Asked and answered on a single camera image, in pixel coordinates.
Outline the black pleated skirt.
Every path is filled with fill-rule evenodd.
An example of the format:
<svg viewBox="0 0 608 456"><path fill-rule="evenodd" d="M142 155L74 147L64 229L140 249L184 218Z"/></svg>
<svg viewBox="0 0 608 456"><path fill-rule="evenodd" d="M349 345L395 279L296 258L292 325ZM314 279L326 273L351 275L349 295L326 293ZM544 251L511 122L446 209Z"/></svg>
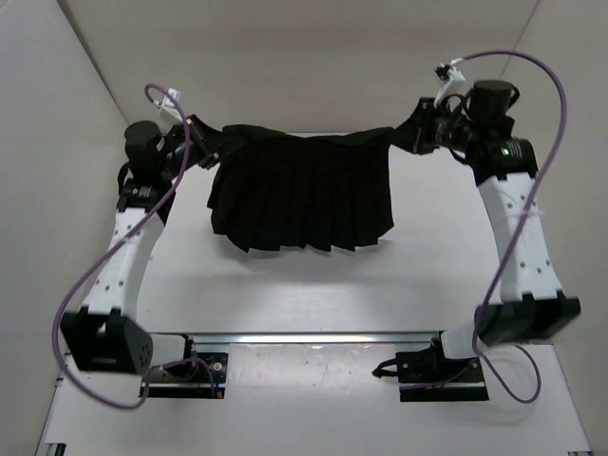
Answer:
<svg viewBox="0 0 608 456"><path fill-rule="evenodd" d="M242 145L221 161L207 206L214 233L241 251L353 252L393 228L392 128L311 137L246 124L222 131Z"/></svg>

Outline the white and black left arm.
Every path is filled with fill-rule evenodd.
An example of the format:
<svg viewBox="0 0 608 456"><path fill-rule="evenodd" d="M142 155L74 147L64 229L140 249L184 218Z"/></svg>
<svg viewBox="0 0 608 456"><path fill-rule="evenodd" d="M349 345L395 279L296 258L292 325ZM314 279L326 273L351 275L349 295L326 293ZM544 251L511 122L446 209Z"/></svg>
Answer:
<svg viewBox="0 0 608 456"><path fill-rule="evenodd" d="M152 336L137 323L137 301L154 245L188 169L211 169L244 144L197 116L162 133L151 121L124 132L127 161L119 174L114 233L80 309L60 329L81 371L142 374L153 357Z"/></svg>

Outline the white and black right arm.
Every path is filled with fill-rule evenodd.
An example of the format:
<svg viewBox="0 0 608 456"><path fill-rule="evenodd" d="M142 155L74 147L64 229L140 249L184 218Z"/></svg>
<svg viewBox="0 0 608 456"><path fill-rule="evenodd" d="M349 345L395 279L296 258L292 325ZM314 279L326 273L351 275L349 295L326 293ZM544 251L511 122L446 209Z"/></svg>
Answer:
<svg viewBox="0 0 608 456"><path fill-rule="evenodd" d="M489 218L499 267L471 322L435 336L421 351L402 351L374 371L409 389L438 388L462 378L500 345L546 340L580 314L565 294L542 229L536 195L543 168L532 143L512 134L508 110L520 91L502 80L481 80L468 92L445 82L419 101L398 127L397 146L416 155L446 148L473 172Z"/></svg>

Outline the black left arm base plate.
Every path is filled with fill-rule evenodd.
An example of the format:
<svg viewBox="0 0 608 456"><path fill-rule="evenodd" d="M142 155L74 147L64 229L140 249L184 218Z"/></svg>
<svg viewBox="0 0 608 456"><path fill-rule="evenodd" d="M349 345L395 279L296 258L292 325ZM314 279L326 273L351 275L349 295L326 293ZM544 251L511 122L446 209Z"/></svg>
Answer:
<svg viewBox="0 0 608 456"><path fill-rule="evenodd" d="M189 339L182 358L186 362L156 368L149 375L148 398L220 400L225 397L228 345L203 345Z"/></svg>

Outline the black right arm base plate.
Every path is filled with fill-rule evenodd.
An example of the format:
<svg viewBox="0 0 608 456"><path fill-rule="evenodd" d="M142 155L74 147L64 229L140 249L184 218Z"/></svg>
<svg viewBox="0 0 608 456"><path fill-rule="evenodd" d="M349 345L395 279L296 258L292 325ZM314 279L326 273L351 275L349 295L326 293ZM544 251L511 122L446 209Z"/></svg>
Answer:
<svg viewBox="0 0 608 456"><path fill-rule="evenodd" d="M431 348L396 353L402 403L485 402L489 400L478 358L451 360Z"/></svg>

